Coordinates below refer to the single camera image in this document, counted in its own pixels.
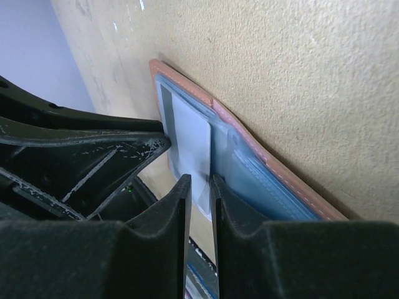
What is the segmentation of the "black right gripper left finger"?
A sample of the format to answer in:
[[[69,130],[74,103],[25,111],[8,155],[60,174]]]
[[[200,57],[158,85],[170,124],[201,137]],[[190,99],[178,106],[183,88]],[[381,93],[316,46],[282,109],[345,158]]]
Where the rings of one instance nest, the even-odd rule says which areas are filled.
[[[2,221],[2,298],[183,298],[191,176],[128,222]]]

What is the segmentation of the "light blue card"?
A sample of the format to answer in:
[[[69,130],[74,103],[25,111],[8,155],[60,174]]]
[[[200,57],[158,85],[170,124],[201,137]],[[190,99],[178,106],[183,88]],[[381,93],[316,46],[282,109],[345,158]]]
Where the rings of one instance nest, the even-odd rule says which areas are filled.
[[[261,161],[231,125],[216,121],[211,134],[211,172],[271,220],[320,221],[317,215]]]

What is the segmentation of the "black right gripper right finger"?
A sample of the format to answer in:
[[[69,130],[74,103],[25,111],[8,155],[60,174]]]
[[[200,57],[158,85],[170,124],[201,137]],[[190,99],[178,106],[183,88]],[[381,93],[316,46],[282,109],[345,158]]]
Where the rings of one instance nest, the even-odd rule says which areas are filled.
[[[211,180],[221,298],[397,298],[398,226],[272,221]]]

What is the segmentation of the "pink leather card holder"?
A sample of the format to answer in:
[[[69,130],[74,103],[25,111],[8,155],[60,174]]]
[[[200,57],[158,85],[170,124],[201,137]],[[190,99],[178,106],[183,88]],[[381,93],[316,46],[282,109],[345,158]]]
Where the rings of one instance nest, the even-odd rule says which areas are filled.
[[[218,99],[195,84],[193,81],[175,71],[173,68],[158,59],[149,61],[152,80],[155,75],[162,74],[177,84],[190,95],[195,96],[201,103],[212,108],[223,121],[232,125],[238,133],[246,140],[247,144],[254,150],[255,154],[279,179],[322,219],[328,221],[346,221],[348,217],[342,214],[333,205],[322,198],[311,187],[296,176],[289,168],[284,166],[275,156],[266,150],[253,135],[246,129],[241,121]]]

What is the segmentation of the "white card with grey stripe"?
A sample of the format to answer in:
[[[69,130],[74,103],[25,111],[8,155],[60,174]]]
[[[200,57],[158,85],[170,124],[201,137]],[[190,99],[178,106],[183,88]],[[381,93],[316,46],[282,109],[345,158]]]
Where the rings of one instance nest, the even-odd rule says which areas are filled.
[[[158,101],[164,131],[171,141],[168,158],[173,175],[189,174],[192,179],[192,201],[211,219],[210,161],[211,127],[182,96],[164,83],[157,83]]]

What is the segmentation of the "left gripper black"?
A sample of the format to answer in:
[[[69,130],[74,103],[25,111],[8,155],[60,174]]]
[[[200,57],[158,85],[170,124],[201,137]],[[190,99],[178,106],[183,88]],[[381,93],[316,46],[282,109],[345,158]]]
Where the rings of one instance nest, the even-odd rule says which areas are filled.
[[[160,121],[61,107],[1,77],[1,202],[31,218],[133,219],[158,200],[134,177],[169,147]]]

